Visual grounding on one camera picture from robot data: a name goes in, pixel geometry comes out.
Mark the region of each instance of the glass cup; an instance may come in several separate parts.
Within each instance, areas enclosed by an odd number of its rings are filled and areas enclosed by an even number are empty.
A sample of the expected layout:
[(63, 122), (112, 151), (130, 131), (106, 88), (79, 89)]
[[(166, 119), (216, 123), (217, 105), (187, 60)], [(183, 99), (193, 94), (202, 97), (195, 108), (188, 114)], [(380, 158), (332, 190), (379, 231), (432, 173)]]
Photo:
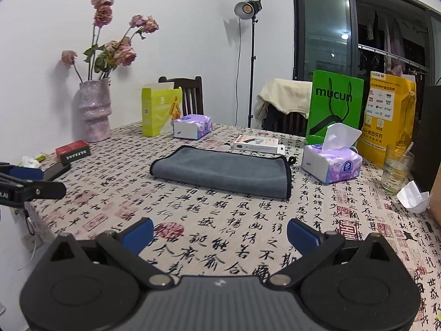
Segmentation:
[(410, 152), (404, 155), (405, 151), (404, 148), (390, 145), (386, 148), (381, 187), (389, 193), (397, 194), (409, 175), (414, 155)]

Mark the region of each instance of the tablecloth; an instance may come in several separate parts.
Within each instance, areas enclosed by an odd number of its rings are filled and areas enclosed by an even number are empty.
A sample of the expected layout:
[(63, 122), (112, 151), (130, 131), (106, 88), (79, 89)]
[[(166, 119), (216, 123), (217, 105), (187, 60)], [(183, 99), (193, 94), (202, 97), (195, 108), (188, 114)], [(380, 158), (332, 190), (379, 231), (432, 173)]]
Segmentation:
[(301, 256), (286, 237), (291, 218), (353, 240), (380, 232), (421, 292), (422, 304), (412, 329), (440, 328), (440, 228), (429, 214), (408, 213), (395, 197), (385, 194), (379, 187), (382, 170), (370, 162), (363, 162), (359, 178), (326, 186), (298, 163), (292, 167), (290, 200), (166, 182), (149, 173), (154, 160), (183, 144), (244, 153), (231, 149), (240, 134), (278, 138), (286, 145), (288, 157), (301, 160), (301, 137), (214, 125), (201, 140), (187, 141), (171, 133), (143, 137), (139, 123), (128, 125), (114, 130), (110, 139), (92, 144), (92, 156), (74, 162), (58, 179), (68, 189), (64, 199), (32, 203), (37, 231), (47, 241), (62, 231), (80, 240), (95, 238), (107, 229), (118, 232), (149, 217), (155, 224), (155, 238), (140, 256), (175, 278), (252, 274), (262, 279)]

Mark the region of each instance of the lamp head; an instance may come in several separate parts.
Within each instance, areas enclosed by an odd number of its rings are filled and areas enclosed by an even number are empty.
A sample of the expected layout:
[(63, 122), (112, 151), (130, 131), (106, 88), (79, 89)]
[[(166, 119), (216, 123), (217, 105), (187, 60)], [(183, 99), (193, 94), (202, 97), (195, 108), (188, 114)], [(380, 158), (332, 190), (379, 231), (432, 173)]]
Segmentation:
[(248, 20), (256, 16), (261, 9), (261, 0), (246, 0), (236, 4), (234, 7), (234, 13), (239, 19)]

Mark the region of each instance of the blue gripper pad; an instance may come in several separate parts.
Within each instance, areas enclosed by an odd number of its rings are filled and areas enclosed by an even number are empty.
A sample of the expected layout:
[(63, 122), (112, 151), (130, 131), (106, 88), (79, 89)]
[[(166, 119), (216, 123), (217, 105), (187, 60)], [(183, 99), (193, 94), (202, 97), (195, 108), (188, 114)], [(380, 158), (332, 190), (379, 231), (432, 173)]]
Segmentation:
[(319, 245), (320, 238), (303, 227), (302, 224), (302, 222), (296, 219), (291, 219), (286, 227), (286, 234), (290, 244), (300, 254), (305, 255)]
[(24, 179), (24, 180), (42, 180), (43, 171), (35, 168), (25, 168), (14, 166), (10, 169), (9, 175), (11, 177)]
[(126, 249), (138, 255), (153, 241), (154, 227), (150, 218), (142, 218), (118, 234), (118, 240)]

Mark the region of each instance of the light stand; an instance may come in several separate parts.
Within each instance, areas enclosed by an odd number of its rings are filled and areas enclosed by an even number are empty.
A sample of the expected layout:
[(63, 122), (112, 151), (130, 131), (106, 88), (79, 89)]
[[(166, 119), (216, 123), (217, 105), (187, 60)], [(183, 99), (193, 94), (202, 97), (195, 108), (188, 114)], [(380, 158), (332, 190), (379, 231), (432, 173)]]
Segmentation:
[(250, 76), (250, 106), (248, 109), (248, 128), (251, 128), (251, 120), (253, 119), (253, 79), (254, 79), (254, 25), (258, 22), (256, 14), (262, 9), (261, 0), (247, 0), (239, 2), (234, 7), (234, 12), (239, 19), (251, 19), (251, 76)]
[(253, 79), (254, 79), (254, 61), (256, 56), (254, 56), (254, 25), (259, 22), (256, 19), (256, 15), (251, 18), (251, 76), (250, 76), (250, 108), (248, 109), (248, 128), (251, 128), (251, 120), (253, 119), (252, 109), (253, 109)]

